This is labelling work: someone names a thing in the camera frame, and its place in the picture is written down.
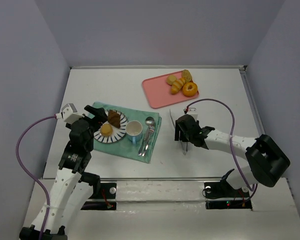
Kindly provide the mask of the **chocolate croissant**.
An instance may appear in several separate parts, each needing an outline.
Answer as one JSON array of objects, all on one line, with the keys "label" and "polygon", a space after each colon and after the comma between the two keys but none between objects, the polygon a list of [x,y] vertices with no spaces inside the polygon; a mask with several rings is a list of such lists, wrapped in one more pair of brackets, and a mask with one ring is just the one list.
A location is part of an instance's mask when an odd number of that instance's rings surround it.
[{"label": "chocolate croissant", "polygon": [[120,128],[120,114],[118,114],[116,111],[110,109],[108,111],[108,119],[110,125],[112,125],[115,128]]}]

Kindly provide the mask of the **round muffin front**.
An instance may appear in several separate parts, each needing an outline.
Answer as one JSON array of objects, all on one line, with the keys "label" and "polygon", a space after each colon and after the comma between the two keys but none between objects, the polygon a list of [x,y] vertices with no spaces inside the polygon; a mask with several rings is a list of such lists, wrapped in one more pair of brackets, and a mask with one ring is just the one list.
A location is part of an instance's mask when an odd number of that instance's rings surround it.
[{"label": "round muffin front", "polygon": [[112,125],[111,125],[111,124],[106,123],[106,124],[103,124],[103,125],[101,126],[101,128],[100,128],[100,134],[101,134],[102,136],[108,137],[108,136],[111,136],[112,133],[113,133],[113,128],[112,128]]}]

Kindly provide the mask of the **metal tongs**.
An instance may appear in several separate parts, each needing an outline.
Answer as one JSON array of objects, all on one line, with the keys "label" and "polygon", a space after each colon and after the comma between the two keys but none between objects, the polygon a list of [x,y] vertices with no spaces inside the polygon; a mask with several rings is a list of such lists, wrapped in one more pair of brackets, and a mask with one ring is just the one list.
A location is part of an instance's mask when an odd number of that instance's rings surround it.
[{"label": "metal tongs", "polygon": [[[172,125],[173,125],[173,127],[174,127],[174,130],[176,130],[175,119],[174,119],[174,117],[173,117],[173,114],[172,114],[171,110],[169,110],[169,116],[170,116]],[[183,155],[186,155],[187,152],[188,152],[188,143],[187,143],[187,142],[185,143],[185,142],[182,142],[182,141],[179,141],[179,143],[180,143],[180,146],[181,146],[181,148],[182,148],[182,153],[183,153]]]}]

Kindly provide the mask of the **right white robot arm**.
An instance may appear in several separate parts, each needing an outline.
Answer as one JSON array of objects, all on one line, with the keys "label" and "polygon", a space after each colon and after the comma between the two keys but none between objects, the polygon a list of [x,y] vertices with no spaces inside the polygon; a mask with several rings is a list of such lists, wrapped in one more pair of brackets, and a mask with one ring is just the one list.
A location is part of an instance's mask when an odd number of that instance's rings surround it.
[{"label": "right white robot arm", "polygon": [[189,114],[175,121],[175,140],[206,150],[230,153],[234,160],[242,158],[248,162],[247,167],[231,169],[219,182],[205,187],[208,199],[232,198],[237,191],[250,185],[272,188],[291,164],[268,135],[262,134],[258,138],[229,135],[213,127],[200,127]]}]

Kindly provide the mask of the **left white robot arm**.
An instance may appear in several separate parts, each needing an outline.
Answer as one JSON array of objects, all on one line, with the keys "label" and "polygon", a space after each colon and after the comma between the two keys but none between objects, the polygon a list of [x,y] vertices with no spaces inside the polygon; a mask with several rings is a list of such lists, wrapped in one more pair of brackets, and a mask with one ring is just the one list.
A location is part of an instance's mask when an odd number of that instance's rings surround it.
[{"label": "left white robot arm", "polygon": [[21,229],[19,239],[67,239],[69,226],[77,213],[88,198],[100,190],[100,177],[85,169],[91,160],[94,134],[107,121],[107,115],[103,108],[87,105],[84,109],[93,117],[79,114],[72,103],[51,116],[63,120],[70,133],[50,191],[20,163],[26,174],[42,188],[46,201],[31,225]]}]

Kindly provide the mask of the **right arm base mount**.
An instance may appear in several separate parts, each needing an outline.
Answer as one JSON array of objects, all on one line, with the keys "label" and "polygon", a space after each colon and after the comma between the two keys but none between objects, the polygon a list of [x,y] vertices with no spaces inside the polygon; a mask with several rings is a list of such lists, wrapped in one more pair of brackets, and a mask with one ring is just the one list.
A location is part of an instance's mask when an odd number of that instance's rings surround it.
[{"label": "right arm base mount", "polygon": [[202,196],[205,198],[207,210],[252,210],[250,191],[247,187],[233,189],[221,182],[204,183]]}]

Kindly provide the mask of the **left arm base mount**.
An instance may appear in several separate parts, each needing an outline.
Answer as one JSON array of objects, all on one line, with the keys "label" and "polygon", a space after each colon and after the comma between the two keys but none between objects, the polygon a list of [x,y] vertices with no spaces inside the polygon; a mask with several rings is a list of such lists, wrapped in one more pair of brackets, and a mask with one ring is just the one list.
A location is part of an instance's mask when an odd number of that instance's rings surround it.
[{"label": "left arm base mount", "polygon": [[100,187],[93,188],[92,196],[83,204],[81,210],[115,211],[117,209],[116,192],[115,182],[102,182]]}]

